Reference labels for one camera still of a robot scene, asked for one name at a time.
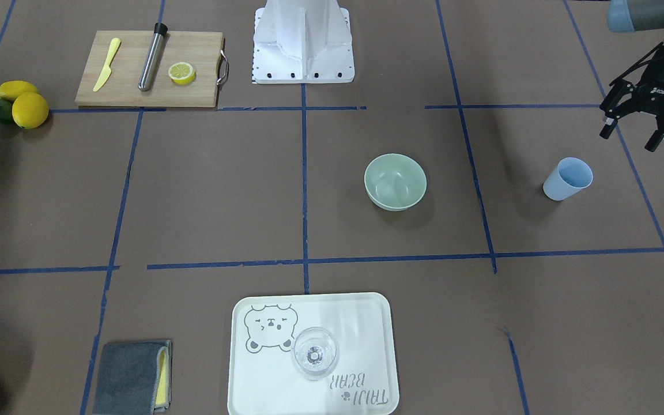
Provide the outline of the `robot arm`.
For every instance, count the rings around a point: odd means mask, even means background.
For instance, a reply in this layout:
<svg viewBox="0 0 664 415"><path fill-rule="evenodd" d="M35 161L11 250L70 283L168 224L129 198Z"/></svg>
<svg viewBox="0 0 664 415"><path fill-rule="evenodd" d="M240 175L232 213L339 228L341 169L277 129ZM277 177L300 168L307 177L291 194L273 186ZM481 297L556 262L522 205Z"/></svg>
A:
<svg viewBox="0 0 664 415"><path fill-rule="evenodd" d="M664 1L611 1L607 25L612 32L664 29ZM664 39L609 86L609 93L599 105L605 116L600 137L608 139L618 121L627 115L652 115L656 129L644 148L655 152L664 141Z"/></svg>

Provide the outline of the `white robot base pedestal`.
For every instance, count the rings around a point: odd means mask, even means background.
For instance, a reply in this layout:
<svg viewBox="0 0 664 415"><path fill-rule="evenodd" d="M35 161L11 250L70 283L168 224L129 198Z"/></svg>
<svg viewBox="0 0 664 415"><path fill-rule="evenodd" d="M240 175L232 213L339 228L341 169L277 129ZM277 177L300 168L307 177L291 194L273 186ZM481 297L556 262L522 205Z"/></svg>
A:
<svg viewBox="0 0 664 415"><path fill-rule="evenodd" d="M356 69L349 11L337 1L268 1L256 9L254 84L347 84Z"/></svg>

